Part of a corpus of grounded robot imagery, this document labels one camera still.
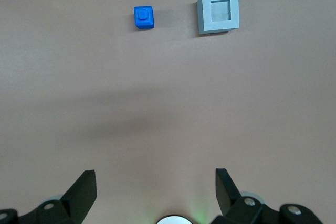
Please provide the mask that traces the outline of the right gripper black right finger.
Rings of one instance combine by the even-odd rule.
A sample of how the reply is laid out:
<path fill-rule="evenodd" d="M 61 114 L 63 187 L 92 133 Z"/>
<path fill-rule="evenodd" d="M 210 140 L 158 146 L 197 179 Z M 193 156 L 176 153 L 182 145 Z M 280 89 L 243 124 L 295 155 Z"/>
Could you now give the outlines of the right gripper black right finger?
<path fill-rule="evenodd" d="M 309 208 L 283 204 L 273 210 L 253 196 L 242 196 L 227 169 L 215 172 L 216 199 L 222 214 L 212 223 L 322 223 Z"/>

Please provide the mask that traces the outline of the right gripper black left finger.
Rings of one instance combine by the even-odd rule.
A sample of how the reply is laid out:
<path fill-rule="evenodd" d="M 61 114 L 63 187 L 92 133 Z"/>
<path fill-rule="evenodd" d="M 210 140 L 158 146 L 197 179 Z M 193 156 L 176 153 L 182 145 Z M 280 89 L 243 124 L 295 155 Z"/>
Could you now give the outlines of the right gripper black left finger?
<path fill-rule="evenodd" d="M 22 216 L 15 209 L 2 209 L 1 223 L 83 223 L 96 198 L 96 173 L 86 170 L 60 199 L 48 200 Z"/>

